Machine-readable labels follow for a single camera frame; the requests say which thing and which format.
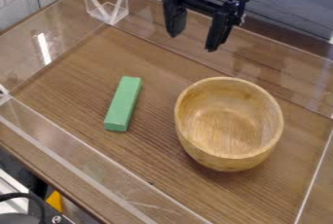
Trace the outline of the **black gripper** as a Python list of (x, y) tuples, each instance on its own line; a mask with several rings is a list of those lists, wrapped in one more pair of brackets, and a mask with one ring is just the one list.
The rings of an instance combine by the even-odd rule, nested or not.
[(206, 50), (214, 52), (219, 45), (226, 42), (233, 24), (241, 25), (244, 23), (245, 9), (249, 2), (250, 0), (163, 0), (169, 36), (174, 38), (185, 30), (187, 9), (214, 15), (206, 41)]

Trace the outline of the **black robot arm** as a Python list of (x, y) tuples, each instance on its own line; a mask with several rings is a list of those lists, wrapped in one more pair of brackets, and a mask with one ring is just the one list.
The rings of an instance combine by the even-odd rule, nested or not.
[(162, 0), (166, 32), (177, 37), (186, 28), (187, 10), (213, 18), (206, 40), (206, 50), (214, 52), (229, 38), (234, 26), (246, 18), (246, 4), (250, 0)]

